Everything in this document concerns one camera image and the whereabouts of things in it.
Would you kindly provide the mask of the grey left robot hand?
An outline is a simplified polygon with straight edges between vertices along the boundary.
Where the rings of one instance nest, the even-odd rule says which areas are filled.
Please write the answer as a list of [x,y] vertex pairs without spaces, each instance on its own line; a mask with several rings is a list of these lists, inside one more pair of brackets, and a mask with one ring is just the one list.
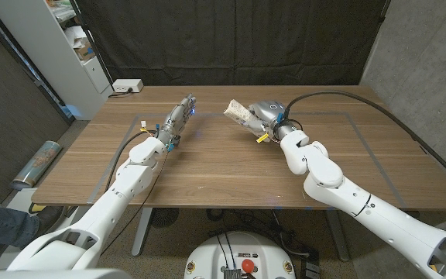
[[190,93],[167,115],[156,133],[156,138],[170,150],[180,142],[180,134],[189,118],[195,113],[196,98]]

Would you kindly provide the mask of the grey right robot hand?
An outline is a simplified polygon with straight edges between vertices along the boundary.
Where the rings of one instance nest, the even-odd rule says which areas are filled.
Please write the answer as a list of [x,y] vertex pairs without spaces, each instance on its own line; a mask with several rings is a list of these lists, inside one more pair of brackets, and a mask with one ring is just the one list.
[[257,143],[280,143],[287,134],[297,130],[297,126],[284,116],[285,107],[277,101],[260,101],[248,108],[249,119],[243,126],[257,136]]

